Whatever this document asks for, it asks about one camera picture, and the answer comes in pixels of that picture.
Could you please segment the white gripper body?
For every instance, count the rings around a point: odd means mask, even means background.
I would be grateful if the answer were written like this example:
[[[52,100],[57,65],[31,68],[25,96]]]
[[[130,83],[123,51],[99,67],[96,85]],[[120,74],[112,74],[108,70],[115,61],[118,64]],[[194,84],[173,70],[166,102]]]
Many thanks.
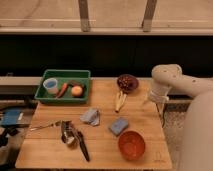
[[[154,103],[165,103],[169,100],[168,89],[152,89],[148,93],[148,99]]]

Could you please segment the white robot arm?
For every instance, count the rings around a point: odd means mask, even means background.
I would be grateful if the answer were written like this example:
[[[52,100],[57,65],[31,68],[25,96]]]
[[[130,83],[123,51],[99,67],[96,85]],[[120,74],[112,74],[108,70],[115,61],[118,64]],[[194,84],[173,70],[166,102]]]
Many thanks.
[[[188,97],[177,171],[213,171],[213,78],[185,75],[178,64],[161,64],[151,71],[148,99],[169,101],[176,90]]]

